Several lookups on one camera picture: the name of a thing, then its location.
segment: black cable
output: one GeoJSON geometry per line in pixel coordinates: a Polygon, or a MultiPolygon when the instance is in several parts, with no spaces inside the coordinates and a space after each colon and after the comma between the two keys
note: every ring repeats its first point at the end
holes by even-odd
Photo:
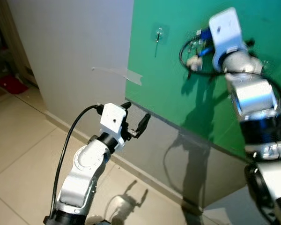
{"type": "Polygon", "coordinates": [[[190,74],[198,74],[198,75],[204,75],[204,76],[220,76],[220,75],[226,75],[226,74],[251,74],[251,75],[257,75],[257,76],[260,76],[261,78],[263,79],[266,79],[269,84],[271,84],[275,89],[276,91],[278,92],[279,94],[279,97],[280,97],[280,100],[281,100],[281,86],[276,82],[274,81],[272,78],[266,76],[264,73],[255,73],[255,72],[246,72],[246,71],[226,71],[226,72],[203,72],[203,71],[194,71],[194,70],[191,70],[190,67],[188,67],[186,65],[186,63],[183,61],[182,59],[182,54],[184,52],[184,50],[187,48],[187,46],[190,45],[190,48],[192,47],[193,45],[193,42],[195,40],[197,40],[198,37],[195,36],[193,37],[191,40],[187,41],[180,49],[180,52],[179,52],[179,60],[180,60],[180,63],[182,64],[183,67],[185,67],[188,72],[189,72],[189,77],[190,77],[190,74]]]}
{"type": "Polygon", "coordinates": [[[226,75],[226,74],[252,74],[252,75],[258,75],[258,76],[264,76],[263,73],[255,73],[255,72],[246,72],[246,71],[234,71],[234,70],[230,70],[230,71],[226,71],[226,72],[203,72],[203,71],[195,71],[195,70],[191,70],[190,67],[188,67],[186,65],[186,63],[183,61],[182,59],[182,54],[184,52],[184,50],[186,49],[187,46],[191,46],[195,40],[197,40],[197,37],[192,38],[191,40],[187,41],[180,49],[179,52],[179,60],[180,63],[182,64],[182,66],[184,68],[186,68],[190,73],[194,73],[194,74],[198,74],[198,75],[206,75],[206,76],[220,76],[220,75],[226,75]]]}
{"type": "Polygon", "coordinates": [[[49,215],[49,218],[52,219],[52,216],[53,216],[53,211],[54,211],[54,208],[55,208],[55,201],[56,201],[56,192],[57,192],[57,183],[58,183],[58,179],[59,179],[59,173],[60,173],[60,169],[61,169],[61,165],[62,165],[62,162],[64,160],[64,156],[65,156],[65,153],[66,153],[66,150],[67,150],[67,145],[69,143],[69,140],[70,140],[70,137],[71,137],[71,134],[76,126],[76,124],[78,123],[78,121],[80,120],[80,118],[89,110],[91,109],[97,109],[98,106],[97,105],[92,105],[92,106],[89,106],[87,107],[86,109],[84,109],[78,116],[77,118],[75,119],[74,123],[71,125],[71,128],[69,130],[69,132],[67,133],[67,137],[66,137],[66,140],[65,140],[65,144],[64,144],[64,147],[62,148],[62,152],[61,152],[61,155],[60,155],[60,159],[59,159],[59,163],[58,163],[58,166],[57,166],[57,169],[56,169],[56,174],[55,174],[55,180],[54,180],[54,185],[53,185],[53,192],[52,192],[52,200],[51,200],[51,209],[50,209],[50,215],[49,215]]]}

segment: red object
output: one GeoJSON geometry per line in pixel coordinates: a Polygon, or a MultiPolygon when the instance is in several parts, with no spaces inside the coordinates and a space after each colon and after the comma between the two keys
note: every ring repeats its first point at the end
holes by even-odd
{"type": "Polygon", "coordinates": [[[14,78],[12,75],[6,75],[0,78],[0,86],[11,94],[20,94],[28,90],[28,87],[22,84],[18,79],[14,78]]]}

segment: white bracket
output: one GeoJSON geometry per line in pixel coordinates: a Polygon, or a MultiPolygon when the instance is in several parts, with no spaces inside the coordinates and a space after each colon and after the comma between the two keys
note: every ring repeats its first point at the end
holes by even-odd
{"type": "Polygon", "coordinates": [[[220,72],[222,68],[219,59],[223,54],[236,50],[247,51],[235,8],[231,7],[212,16],[209,19],[209,28],[215,48],[212,64],[220,72]]]}
{"type": "Polygon", "coordinates": [[[100,120],[100,134],[108,133],[117,140],[118,145],[115,150],[121,150],[125,146],[125,142],[121,136],[122,122],[125,117],[126,111],[124,108],[113,103],[107,103],[104,105],[100,120]]]}

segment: tape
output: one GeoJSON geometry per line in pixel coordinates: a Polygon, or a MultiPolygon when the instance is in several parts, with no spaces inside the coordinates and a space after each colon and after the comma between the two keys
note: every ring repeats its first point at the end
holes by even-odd
{"type": "Polygon", "coordinates": [[[103,67],[92,67],[92,71],[94,70],[99,70],[99,71],[104,71],[107,73],[111,73],[111,74],[117,74],[119,76],[122,76],[123,78],[138,84],[139,86],[141,86],[141,78],[142,75],[133,72],[127,68],[123,68],[123,69],[115,69],[115,68],[103,68],[103,67]]]}

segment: baseboard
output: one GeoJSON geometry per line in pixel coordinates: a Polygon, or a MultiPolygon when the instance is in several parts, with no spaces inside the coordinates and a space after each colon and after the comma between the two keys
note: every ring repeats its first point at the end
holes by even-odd
{"type": "MultiPolygon", "coordinates": [[[[57,116],[53,115],[49,111],[45,112],[46,118],[49,122],[53,123],[60,129],[64,131],[69,131],[70,125],[58,118],[57,116]]],[[[83,132],[74,129],[72,135],[77,138],[79,141],[86,143],[90,137],[84,134],[83,132]]],[[[145,182],[146,184],[150,185],[152,188],[154,188],[159,193],[163,194],[164,196],[170,198],[177,204],[181,205],[184,209],[188,210],[190,213],[195,215],[200,215],[203,213],[203,209],[199,206],[192,205],[186,201],[183,200],[183,196],[168,186],[164,185],[160,181],[158,181],[156,178],[152,177],[150,174],[146,173],[145,171],[141,170],[140,168],[136,167],[135,165],[131,164],[121,156],[114,153],[111,156],[111,160],[145,182]]]]}

